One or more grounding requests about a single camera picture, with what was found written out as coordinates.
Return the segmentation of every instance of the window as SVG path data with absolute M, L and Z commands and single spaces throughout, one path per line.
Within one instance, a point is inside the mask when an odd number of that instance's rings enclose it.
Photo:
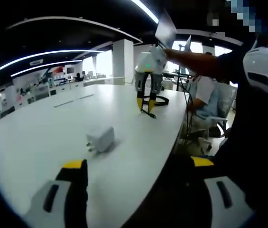
M 96 63 L 97 63 L 96 73 L 104 74 L 107 77 L 112 76 L 113 69 L 112 69 L 111 50 L 98 54 L 96 57 Z
M 215 46 L 215 56 L 221 56 L 223 54 L 230 53 L 232 50 L 220 47 L 220 46 Z
M 86 58 L 83 60 L 83 71 L 85 71 L 85 74 L 88 74 L 89 71 L 93 71 L 93 75 L 96 75 L 94 72 L 94 67 L 92 64 L 92 57 Z
M 185 46 L 186 41 L 180 41 L 180 40 L 174 41 L 172 49 L 179 50 L 179 45 Z M 194 53 L 203 53 L 202 44 L 199 42 L 191 42 L 191 51 Z M 173 73 L 173 72 L 175 72 L 175 70 L 178 70 L 178 68 L 179 68 L 179 65 L 174 64 L 172 62 L 167 62 L 165 71 Z M 190 74 L 188 69 L 185 69 L 185 73 L 188 75 Z

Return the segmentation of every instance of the ceiling light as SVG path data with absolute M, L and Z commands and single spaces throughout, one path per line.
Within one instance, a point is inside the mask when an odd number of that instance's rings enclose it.
M 139 6 L 152 20 L 158 24 L 158 18 L 139 0 L 132 0 L 137 6 Z
M 22 70 L 22 71 L 20 71 L 18 73 L 15 73 L 15 74 L 11 75 L 11 77 L 14 77 L 14 76 L 22 74 L 24 72 L 34 70 L 34 69 L 37 69 L 37 68 L 41 68 L 41 67 L 47 67 L 47 66 L 51 66 L 51 65 L 55 65 L 55 64 L 75 63 L 75 62 L 82 62 L 82 60 L 63 61 L 63 62 L 56 62 L 56 63 L 49 63 L 49 64 L 40 65 L 40 66 L 35 66 L 35 67 L 29 68 L 29 69 L 26 69 L 26 70 Z
M 22 60 L 25 60 L 25 59 L 28 59 L 28 58 L 33 58 L 33 57 L 36 57 L 36 56 L 43 56 L 43 55 L 49 55 L 49 54 L 54 54 L 54 53 L 62 53 L 62 52 L 97 52 L 97 53 L 102 53 L 103 51 L 95 51 L 95 50 L 60 50 L 60 51 L 48 51 L 48 52 L 43 52 L 43 53 L 38 53 L 38 54 L 34 54 L 34 55 L 31 55 L 31 56 L 26 56 L 26 57 L 23 57 L 23 58 L 19 58 L 19 59 L 16 59 L 14 61 L 11 61 L 3 66 L 0 67 L 0 70 L 14 64 L 14 63 L 17 63 L 17 62 L 20 62 Z

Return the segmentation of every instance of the white power adapter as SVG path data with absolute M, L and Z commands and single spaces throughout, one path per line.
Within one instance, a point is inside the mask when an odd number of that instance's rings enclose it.
M 101 127 L 93 130 L 86 135 L 87 146 L 89 152 L 96 150 L 98 152 L 105 152 L 114 142 L 115 132 L 113 127 Z

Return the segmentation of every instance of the white table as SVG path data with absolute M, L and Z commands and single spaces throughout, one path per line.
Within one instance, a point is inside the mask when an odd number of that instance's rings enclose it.
M 181 92 L 163 91 L 157 119 L 141 114 L 132 86 L 92 85 L 23 107 L 0 120 L 0 190 L 20 215 L 69 160 L 87 159 L 89 228 L 121 227 L 142 203 L 175 143 L 185 112 Z M 70 100 L 71 103 L 54 108 Z M 88 152 L 85 135 L 114 127 L 111 152 Z

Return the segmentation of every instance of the monitor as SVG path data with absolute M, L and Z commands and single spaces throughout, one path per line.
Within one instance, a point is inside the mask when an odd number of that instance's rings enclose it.
M 67 74 L 71 74 L 73 72 L 74 72 L 74 68 L 73 67 L 69 67 L 69 68 L 66 69 L 66 73 Z
M 177 29 L 166 10 L 163 11 L 155 37 L 165 47 L 171 49 L 176 38 Z

